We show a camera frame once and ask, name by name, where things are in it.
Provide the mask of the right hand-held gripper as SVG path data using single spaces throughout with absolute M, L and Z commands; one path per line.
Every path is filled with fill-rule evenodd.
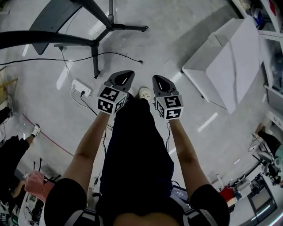
M 180 119 L 184 105 L 182 96 L 177 91 L 175 84 L 161 75 L 154 75 L 152 83 L 155 94 L 154 106 L 160 117 L 164 120 Z

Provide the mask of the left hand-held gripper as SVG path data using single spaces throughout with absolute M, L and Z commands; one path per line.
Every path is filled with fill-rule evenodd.
M 127 98 L 127 90 L 131 88 L 135 72 L 124 70 L 112 74 L 101 85 L 97 94 L 97 108 L 109 115 L 115 115 L 123 106 Z

